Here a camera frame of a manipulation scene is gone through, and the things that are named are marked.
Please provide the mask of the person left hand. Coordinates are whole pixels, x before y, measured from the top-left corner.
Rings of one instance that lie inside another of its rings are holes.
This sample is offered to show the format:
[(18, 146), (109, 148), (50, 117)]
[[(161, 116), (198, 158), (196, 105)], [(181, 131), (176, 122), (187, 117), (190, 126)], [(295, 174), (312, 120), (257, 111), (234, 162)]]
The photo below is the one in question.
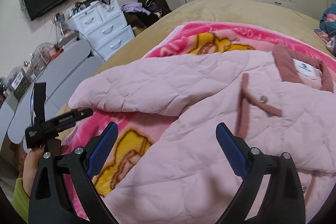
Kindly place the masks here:
[(38, 163), (40, 158), (44, 155), (45, 148), (33, 148), (26, 156), (23, 167), (23, 190), (28, 197), (31, 196), (33, 183), (38, 170)]

